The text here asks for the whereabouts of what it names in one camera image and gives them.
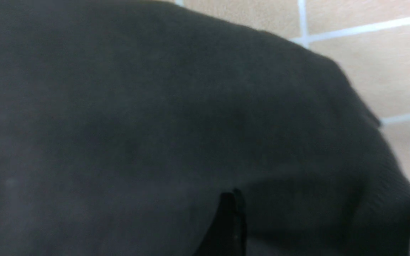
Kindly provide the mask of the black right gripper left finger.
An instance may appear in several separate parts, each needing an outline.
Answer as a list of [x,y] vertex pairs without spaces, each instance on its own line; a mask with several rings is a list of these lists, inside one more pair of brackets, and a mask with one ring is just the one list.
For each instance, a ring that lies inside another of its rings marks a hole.
[[195,256],[246,255],[246,203],[241,191],[222,193],[212,224]]

